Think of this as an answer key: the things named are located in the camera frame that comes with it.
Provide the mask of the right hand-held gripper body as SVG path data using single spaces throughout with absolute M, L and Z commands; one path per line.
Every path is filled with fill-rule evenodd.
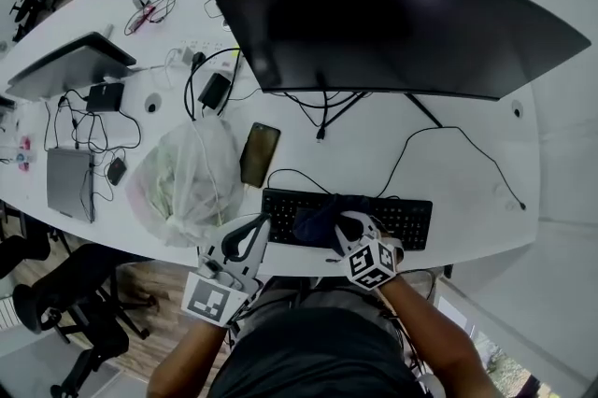
M 396 277 L 404 254 L 400 239 L 366 235 L 344 258 L 346 277 L 367 291 L 379 288 Z

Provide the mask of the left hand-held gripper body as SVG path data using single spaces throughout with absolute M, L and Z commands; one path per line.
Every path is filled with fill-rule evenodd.
M 247 250 L 246 258 L 234 261 L 220 248 L 200 257 L 200 266 L 188 274 L 181 310 L 221 328 L 228 327 L 262 287 L 256 278 L 263 248 Z

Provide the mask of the dark blue cloth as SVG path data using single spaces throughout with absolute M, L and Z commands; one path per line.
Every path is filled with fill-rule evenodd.
M 367 213 L 369 199 L 362 195 L 329 194 L 320 208 L 297 210 L 292 232 L 304 246 L 324 246 L 344 256 L 335 232 L 337 218 L 344 211 Z

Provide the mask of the black keyboard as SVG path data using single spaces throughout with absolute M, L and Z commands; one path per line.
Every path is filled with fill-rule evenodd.
M 283 245 L 327 249 L 324 246 L 304 246 L 292 232 L 297 210 L 320 208 L 327 195 L 329 194 L 264 189 L 262 212 L 270 216 L 269 240 Z M 396 197 L 367 198 L 370 211 L 366 214 L 381 231 L 400 239 L 406 250 L 425 249 L 433 211 L 432 202 L 402 200 Z

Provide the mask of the person's right forearm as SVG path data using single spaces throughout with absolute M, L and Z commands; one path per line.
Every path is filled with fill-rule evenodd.
M 447 398 L 503 398 L 473 342 L 402 277 L 379 288 L 402 322 L 418 355 L 431 367 Z

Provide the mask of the dark smartphone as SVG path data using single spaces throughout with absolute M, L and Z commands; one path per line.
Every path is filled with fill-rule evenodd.
M 275 154 L 281 132 L 279 129 L 254 122 L 240 157 L 241 181 L 261 188 Z

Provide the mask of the person's torso in grey shirt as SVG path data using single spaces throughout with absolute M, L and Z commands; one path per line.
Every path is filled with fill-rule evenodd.
M 341 277 L 272 277 L 207 398 L 425 398 L 390 310 Z

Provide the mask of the small black mouse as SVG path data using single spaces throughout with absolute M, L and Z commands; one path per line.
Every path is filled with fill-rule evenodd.
M 107 169 L 107 180 L 113 185 L 117 186 L 127 170 L 126 164 L 123 159 L 116 157 L 111 161 Z

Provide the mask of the black power adapter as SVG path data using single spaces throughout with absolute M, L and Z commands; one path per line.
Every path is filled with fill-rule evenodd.
M 198 96 L 203 107 L 215 110 L 231 87 L 231 81 L 221 73 L 213 73 Z

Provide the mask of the closed grey laptop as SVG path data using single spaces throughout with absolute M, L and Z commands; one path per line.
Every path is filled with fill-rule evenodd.
M 93 154 L 88 150 L 50 149 L 48 207 L 69 218 L 93 223 L 93 167 Z

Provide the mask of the black mini computer box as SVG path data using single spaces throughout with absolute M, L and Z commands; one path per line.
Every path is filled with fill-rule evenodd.
M 123 96 L 123 83 L 94 85 L 89 90 L 86 110 L 92 113 L 119 112 Z

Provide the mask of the white power strip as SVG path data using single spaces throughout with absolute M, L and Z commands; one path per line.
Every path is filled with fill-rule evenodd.
M 198 40 L 184 40 L 181 43 L 181 53 L 179 55 L 180 61 L 187 65 L 192 65 L 192 57 L 196 52 L 202 52 L 206 57 L 215 54 L 220 50 L 224 50 L 225 46 L 220 41 L 198 41 Z M 218 54 L 210 59 L 204 68 L 215 72 L 232 73 L 238 57 L 238 50 L 227 51 Z

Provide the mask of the large curved black monitor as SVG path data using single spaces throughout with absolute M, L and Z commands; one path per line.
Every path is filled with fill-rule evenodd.
M 587 49 L 530 0 L 215 0 L 266 92 L 497 101 Z

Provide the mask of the white radiator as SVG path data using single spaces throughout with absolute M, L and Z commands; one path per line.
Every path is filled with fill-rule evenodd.
M 0 332 L 21 325 L 11 296 L 0 298 Z

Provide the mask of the grey monitor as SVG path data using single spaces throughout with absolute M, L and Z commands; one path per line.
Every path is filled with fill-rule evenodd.
M 29 101 L 125 78 L 136 59 L 97 32 L 81 36 L 23 69 L 8 81 L 7 94 Z

